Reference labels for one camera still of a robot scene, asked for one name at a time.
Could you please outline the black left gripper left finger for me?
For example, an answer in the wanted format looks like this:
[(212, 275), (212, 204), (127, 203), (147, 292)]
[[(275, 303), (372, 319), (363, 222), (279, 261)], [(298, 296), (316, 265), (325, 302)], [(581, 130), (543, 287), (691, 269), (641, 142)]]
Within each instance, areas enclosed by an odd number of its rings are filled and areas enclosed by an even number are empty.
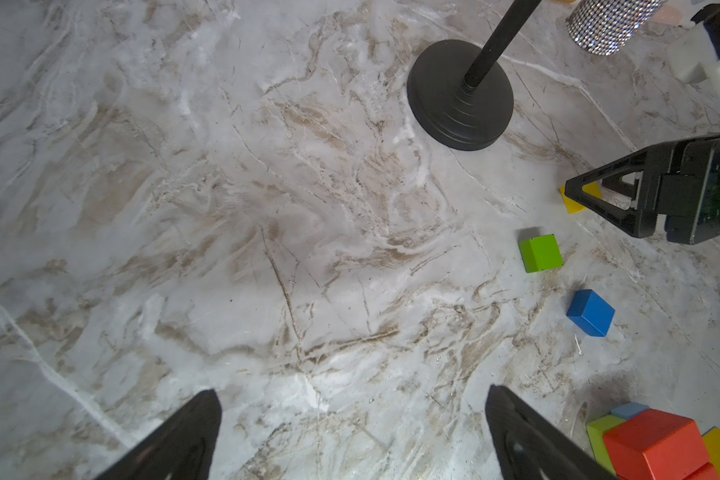
[(97, 478), (207, 479), (221, 420), (216, 391), (203, 390)]

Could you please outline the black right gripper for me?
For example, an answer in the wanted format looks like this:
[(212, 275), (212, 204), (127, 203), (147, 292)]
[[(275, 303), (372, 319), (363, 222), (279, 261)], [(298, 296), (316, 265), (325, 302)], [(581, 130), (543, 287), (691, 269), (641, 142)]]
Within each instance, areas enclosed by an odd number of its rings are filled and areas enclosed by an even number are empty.
[(660, 182), (660, 148), (647, 147), (567, 180), (565, 195), (634, 238), (665, 217), (668, 241), (720, 236), (720, 134), (682, 140)]

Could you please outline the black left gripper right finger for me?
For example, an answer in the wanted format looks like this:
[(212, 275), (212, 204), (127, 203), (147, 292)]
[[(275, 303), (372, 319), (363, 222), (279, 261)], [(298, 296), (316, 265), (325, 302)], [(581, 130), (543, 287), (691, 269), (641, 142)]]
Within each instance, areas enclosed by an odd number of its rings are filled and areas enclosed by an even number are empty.
[(615, 477), (506, 386), (490, 387), (485, 415), (505, 479)]

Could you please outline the small yellow wood cube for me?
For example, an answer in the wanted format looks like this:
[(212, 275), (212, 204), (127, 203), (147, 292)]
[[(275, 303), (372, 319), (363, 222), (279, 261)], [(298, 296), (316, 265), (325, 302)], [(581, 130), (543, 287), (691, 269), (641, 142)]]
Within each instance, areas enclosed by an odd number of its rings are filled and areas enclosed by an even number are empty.
[[(603, 198), (602, 191), (598, 183), (584, 185), (582, 190), (588, 195), (594, 196), (598, 199)], [(586, 210), (586, 207), (584, 205), (572, 200), (566, 195), (565, 186), (561, 186), (559, 191), (561, 193), (565, 208), (569, 214), (573, 215)]]

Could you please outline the lime green long wood block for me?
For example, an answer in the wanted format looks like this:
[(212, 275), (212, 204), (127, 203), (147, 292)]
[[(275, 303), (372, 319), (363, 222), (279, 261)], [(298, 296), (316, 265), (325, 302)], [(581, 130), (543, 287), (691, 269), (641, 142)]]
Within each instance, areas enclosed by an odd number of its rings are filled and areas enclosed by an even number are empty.
[(611, 474), (614, 474), (615, 470), (605, 445), (604, 436), (623, 423), (625, 423), (625, 420), (620, 417), (605, 415), (586, 424), (586, 431), (594, 458), (600, 466)]

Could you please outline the small green wood cube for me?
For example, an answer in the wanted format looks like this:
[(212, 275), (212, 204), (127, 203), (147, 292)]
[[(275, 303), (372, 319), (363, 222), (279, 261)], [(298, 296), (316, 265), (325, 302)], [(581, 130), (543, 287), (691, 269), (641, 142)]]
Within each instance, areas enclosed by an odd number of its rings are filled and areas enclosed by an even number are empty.
[(553, 234), (523, 240), (519, 249), (527, 273), (537, 273), (561, 267), (564, 262)]

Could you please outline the blue wood cube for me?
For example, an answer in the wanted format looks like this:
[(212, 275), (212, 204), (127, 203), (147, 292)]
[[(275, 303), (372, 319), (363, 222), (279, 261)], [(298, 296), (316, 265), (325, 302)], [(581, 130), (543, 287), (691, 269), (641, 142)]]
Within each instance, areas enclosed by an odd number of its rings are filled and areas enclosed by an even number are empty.
[(566, 316), (587, 335), (603, 338), (612, 325), (615, 309), (593, 290), (586, 289), (574, 294)]

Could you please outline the light blue long wood block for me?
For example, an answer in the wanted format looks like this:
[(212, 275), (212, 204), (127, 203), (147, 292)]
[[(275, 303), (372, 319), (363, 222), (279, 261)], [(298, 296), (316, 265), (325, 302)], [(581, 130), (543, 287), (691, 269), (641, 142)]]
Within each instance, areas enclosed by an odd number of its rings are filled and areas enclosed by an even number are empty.
[(638, 402), (629, 402), (611, 409), (610, 414), (617, 418), (628, 421), (649, 409), (650, 407), (645, 404)]

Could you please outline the red rectangular wood block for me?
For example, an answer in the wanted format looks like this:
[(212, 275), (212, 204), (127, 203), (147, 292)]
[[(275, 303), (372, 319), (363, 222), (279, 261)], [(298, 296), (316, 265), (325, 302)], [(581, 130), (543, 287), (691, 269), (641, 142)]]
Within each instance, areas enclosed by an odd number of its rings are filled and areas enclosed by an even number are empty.
[(706, 463), (684, 480), (719, 480), (717, 469), (712, 463)]

